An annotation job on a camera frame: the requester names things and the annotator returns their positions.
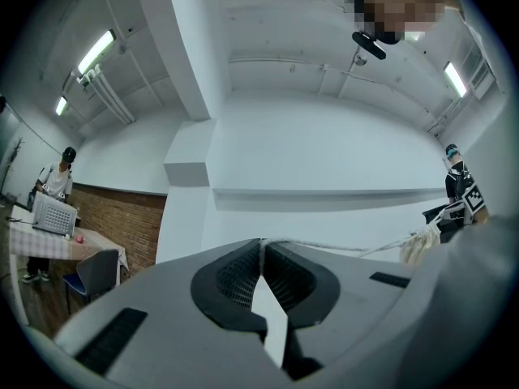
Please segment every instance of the blue chair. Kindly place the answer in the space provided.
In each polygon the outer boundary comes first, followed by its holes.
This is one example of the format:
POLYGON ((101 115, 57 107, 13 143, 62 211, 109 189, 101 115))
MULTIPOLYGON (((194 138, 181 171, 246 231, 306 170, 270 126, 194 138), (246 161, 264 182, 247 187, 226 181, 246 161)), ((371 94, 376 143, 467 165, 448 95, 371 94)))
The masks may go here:
POLYGON ((91 296, 108 291, 117 281, 118 250, 102 250, 84 259, 76 267, 77 273, 63 276, 66 309, 71 313, 69 288, 76 291, 86 304, 91 296))

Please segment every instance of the sneaker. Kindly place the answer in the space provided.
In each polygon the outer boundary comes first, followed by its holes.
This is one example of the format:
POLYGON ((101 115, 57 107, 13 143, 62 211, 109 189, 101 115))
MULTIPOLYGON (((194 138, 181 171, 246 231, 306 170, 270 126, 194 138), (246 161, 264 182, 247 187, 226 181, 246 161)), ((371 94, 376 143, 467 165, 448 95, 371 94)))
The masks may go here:
POLYGON ((29 274, 28 272, 24 274, 22 281, 24 284, 31 284, 34 281, 38 281, 40 276, 38 274, 29 274))

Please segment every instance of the table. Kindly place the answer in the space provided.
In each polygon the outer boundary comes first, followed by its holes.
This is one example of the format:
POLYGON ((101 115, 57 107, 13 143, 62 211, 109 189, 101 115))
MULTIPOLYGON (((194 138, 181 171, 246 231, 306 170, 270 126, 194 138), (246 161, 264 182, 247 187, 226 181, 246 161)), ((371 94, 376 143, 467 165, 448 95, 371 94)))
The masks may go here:
POLYGON ((19 321, 21 323, 28 324, 28 319, 19 291, 17 256, 82 261, 100 250, 118 250, 119 260, 117 265, 116 286, 119 286, 121 281, 121 265, 128 269, 126 251, 122 246, 90 229, 74 229, 74 237, 78 235, 83 236, 84 242, 82 244, 79 244, 74 239, 68 241, 65 237, 57 235, 56 233, 34 229, 30 225, 34 215, 18 206, 13 207, 11 217, 17 220, 20 219, 23 222, 28 222, 28 224, 11 223, 9 225, 11 283, 15 294, 16 309, 18 310, 19 321))

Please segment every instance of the dark pants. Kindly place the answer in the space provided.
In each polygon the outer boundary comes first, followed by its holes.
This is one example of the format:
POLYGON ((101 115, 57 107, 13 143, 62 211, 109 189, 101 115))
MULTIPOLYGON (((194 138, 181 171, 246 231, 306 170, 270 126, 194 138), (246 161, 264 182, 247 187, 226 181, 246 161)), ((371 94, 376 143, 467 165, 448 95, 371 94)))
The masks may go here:
POLYGON ((49 259, 29 257, 29 262, 27 264, 27 272, 31 275, 35 275, 38 273, 38 270, 48 271, 49 259))

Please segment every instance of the checkered tablecloth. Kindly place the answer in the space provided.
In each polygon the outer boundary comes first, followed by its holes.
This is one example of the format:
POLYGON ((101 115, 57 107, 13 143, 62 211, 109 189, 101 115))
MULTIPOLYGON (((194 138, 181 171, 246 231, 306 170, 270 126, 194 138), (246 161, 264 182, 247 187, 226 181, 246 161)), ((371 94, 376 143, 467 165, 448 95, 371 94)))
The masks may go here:
MULTIPOLYGON (((13 219, 32 223, 33 214, 21 207, 14 206, 13 219)), ((118 250, 119 262, 128 269, 127 255, 124 248, 89 229, 75 228, 74 237, 82 235, 84 242, 79 244, 61 235, 34 229, 30 224, 10 223, 9 252, 23 256, 35 256, 49 259, 71 259, 82 261, 100 250, 118 250)))

